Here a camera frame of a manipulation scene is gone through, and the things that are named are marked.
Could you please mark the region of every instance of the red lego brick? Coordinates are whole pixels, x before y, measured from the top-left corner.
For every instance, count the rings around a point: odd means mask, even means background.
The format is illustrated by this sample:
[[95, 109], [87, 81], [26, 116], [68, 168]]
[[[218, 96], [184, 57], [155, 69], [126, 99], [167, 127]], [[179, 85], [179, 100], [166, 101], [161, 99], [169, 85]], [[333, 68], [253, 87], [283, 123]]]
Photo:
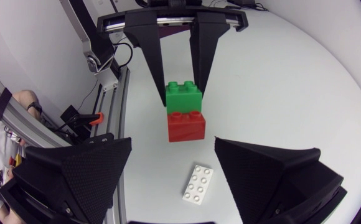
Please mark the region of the red lego brick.
[[200, 112], [173, 112], [167, 118], [169, 142], [204, 139], [205, 120]]

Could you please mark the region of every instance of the lego brick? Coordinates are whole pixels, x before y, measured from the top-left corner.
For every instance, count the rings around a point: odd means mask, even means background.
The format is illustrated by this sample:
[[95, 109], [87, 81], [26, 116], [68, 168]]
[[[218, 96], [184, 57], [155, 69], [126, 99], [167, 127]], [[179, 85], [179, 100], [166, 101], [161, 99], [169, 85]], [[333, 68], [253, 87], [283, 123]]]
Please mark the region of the lego brick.
[[204, 139], [205, 120], [200, 112], [173, 112], [167, 115], [167, 120], [169, 142]]
[[201, 112], [202, 98], [202, 92], [192, 81], [185, 81], [183, 85], [178, 85], [177, 82], [169, 82], [166, 86], [167, 114], [172, 112]]
[[183, 200], [201, 205], [212, 178], [213, 169], [196, 165], [187, 184]]

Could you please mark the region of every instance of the textured black pad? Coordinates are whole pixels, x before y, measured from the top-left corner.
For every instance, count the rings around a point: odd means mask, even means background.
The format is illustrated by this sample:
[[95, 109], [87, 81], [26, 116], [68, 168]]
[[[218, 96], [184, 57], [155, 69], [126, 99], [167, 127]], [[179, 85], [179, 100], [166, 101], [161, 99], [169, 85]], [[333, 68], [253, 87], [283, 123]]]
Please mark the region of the textured black pad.
[[131, 138], [55, 149], [28, 147], [27, 159], [63, 174], [89, 223], [101, 224], [123, 172]]
[[289, 150], [216, 138], [215, 152], [244, 224], [259, 221], [284, 172], [306, 166], [320, 150]]

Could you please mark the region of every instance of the lego stud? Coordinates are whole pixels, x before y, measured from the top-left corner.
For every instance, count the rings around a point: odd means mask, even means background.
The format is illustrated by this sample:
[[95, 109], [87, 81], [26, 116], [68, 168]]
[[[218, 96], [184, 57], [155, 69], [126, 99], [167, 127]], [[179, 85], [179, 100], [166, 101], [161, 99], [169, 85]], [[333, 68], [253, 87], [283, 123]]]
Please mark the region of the lego stud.
[[191, 86], [191, 85], [194, 85], [193, 84], [193, 81], [185, 81], [185, 86]]
[[198, 111], [191, 111], [189, 113], [189, 116], [191, 119], [197, 119], [197, 118], [201, 118], [201, 113]]
[[171, 118], [174, 121], [180, 121], [182, 119], [182, 114], [180, 112], [172, 112], [171, 113]]
[[178, 85], [170, 85], [169, 86], [169, 92], [170, 93], [177, 93], [177, 92], [179, 92], [179, 86]]
[[177, 82], [169, 82], [168, 85], [169, 85], [169, 86], [177, 86], [178, 83], [177, 83]]
[[197, 91], [197, 85], [189, 85], [187, 86], [188, 93], [195, 93]]

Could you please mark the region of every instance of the white lego brick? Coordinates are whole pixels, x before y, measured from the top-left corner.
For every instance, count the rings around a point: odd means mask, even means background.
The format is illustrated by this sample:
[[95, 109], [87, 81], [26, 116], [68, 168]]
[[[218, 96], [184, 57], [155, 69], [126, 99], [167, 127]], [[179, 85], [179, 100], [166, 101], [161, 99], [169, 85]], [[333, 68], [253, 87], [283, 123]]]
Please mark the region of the white lego brick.
[[210, 185], [213, 169], [196, 165], [187, 184], [183, 200], [201, 205]]

